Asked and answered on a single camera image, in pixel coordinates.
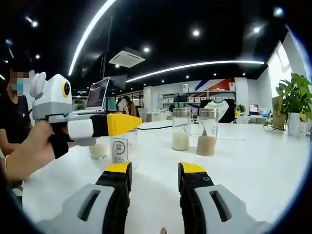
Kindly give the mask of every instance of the silver jar lid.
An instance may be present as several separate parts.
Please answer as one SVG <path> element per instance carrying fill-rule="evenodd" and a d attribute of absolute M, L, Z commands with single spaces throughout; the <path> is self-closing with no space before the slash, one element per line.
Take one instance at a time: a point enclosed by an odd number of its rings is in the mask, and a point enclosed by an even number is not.
<path fill-rule="evenodd" d="M 189 109 L 189 108 L 174 108 L 173 117 L 191 117 L 191 109 Z"/>
<path fill-rule="evenodd" d="M 219 118 L 219 112 L 218 112 L 218 109 L 201 108 L 201 109 L 199 109 L 199 117 L 218 119 Z"/>

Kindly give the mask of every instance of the yellow camera ring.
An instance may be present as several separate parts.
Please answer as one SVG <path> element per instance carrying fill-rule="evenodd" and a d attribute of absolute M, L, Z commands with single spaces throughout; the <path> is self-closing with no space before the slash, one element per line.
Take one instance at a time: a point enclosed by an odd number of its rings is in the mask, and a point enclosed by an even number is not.
<path fill-rule="evenodd" d="M 69 86 L 69 83 L 66 81 L 63 82 L 62 93 L 65 98 L 67 98 L 70 93 L 70 86 Z"/>

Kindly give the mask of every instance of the curved light strip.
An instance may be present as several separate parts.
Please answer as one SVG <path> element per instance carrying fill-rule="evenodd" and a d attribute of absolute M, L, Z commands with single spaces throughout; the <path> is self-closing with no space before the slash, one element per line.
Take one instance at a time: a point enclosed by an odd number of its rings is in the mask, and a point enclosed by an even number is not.
<path fill-rule="evenodd" d="M 179 70 L 179 69 L 183 69 L 183 68 L 188 68 L 188 67 L 196 67 L 196 66 L 203 66 L 203 65 L 211 65 L 211 64 L 224 64 L 224 63 L 249 63 L 249 64 L 264 64 L 264 62 L 260 62 L 260 61 L 246 61 L 246 60 L 228 60 L 228 61 L 211 61 L 211 62 L 200 62 L 200 63 L 193 63 L 193 64 L 188 64 L 188 65 L 183 65 L 183 66 L 178 66 L 178 67 L 172 67 L 172 68 L 168 68 L 165 70 L 161 70 L 158 72 L 152 72 L 146 75 L 142 75 L 139 77 L 135 77 L 132 79 L 129 79 L 126 81 L 126 83 L 135 81 L 137 79 L 142 79 L 145 77 L 150 77 L 153 75 L 157 75 L 163 72 L 169 72 L 169 71 L 174 71 L 174 70 Z"/>
<path fill-rule="evenodd" d="M 68 75 L 70 76 L 73 72 L 73 69 L 74 69 L 74 66 L 75 66 L 75 63 L 78 59 L 78 56 L 81 52 L 81 49 L 84 45 L 84 43 L 86 42 L 89 34 L 91 33 L 92 29 L 94 28 L 94 26 L 96 25 L 96 23 L 98 22 L 98 20 L 102 17 L 102 15 L 107 11 L 107 9 L 115 2 L 116 0 L 108 0 L 106 3 L 104 3 L 104 5 L 101 7 L 101 9 L 97 12 L 97 14 L 94 16 L 94 18 L 92 19 L 92 21 L 90 22 L 89 26 L 87 27 L 86 31 L 84 32 L 80 42 L 79 42 L 79 45 L 76 49 L 76 52 L 74 54 L 74 57 L 73 57 L 73 61 L 72 61 L 72 64 L 70 65 L 70 68 L 69 68 L 69 72 L 68 72 Z"/>

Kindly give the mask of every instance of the black ceiling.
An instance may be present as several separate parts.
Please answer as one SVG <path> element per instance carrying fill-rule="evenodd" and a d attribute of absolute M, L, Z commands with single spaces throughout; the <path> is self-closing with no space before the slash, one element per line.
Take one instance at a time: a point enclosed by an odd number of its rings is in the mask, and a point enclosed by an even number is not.
<path fill-rule="evenodd" d="M 105 0 L 10 0 L 12 11 L 1 26 L 0 74 L 8 76 L 10 54 L 6 39 L 14 49 L 28 50 L 36 72 L 51 77 L 60 73 L 74 89 L 86 89 L 101 79 L 102 57 L 107 55 L 105 76 L 127 74 L 129 78 L 189 63 L 216 60 L 257 60 L 267 62 L 287 30 L 283 19 L 273 15 L 269 0 L 116 0 L 98 21 L 68 77 L 77 45 Z M 32 28 L 25 16 L 38 21 Z M 110 22 L 112 30 L 107 51 Z M 255 27 L 261 27 L 258 34 Z M 200 36 L 192 36 L 198 29 Z M 125 47 L 143 53 L 145 62 L 132 68 L 116 68 L 108 61 Z M 150 52 L 143 52 L 144 46 Z M 266 65 L 209 65 L 159 74 L 127 84 L 126 92 L 141 90 L 143 84 L 161 85 L 188 80 L 241 77 L 258 78 Z"/>

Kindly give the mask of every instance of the camera lens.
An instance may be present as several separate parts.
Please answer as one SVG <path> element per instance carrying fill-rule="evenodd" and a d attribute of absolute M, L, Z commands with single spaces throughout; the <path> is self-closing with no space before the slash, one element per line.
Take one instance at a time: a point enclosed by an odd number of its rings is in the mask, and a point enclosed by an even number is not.
<path fill-rule="evenodd" d="M 64 92 L 65 92 L 66 95 L 69 95 L 69 92 L 70 92 L 69 83 L 65 83 L 65 85 L 64 85 Z"/>

